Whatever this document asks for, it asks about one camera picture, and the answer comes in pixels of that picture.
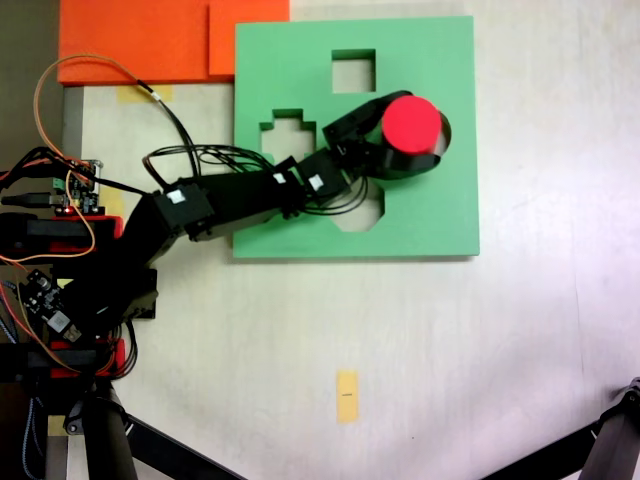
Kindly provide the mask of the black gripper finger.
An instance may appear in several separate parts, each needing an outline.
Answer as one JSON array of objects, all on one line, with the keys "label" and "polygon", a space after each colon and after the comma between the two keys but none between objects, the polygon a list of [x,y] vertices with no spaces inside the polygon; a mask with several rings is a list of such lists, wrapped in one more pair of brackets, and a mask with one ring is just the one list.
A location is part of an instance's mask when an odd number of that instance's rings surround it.
[{"label": "black gripper finger", "polygon": [[410,96],[411,92],[400,90],[367,101],[351,112],[352,125],[356,132],[370,132],[380,122],[386,109],[397,99]]},{"label": "black gripper finger", "polygon": [[381,120],[376,127],[379,133],[372,135],[372,142],[375,145],[372,177],[378,180],[400,180],[415,177],[436,168],[449,148],[452,136],[449,120],[442,112],[438,115],[440,131],[435,143],[425,152],[418,154],[410,154],[398,149],[392,143],[397,135],[392,132],[388,137],[385,133],[384,120]]}]

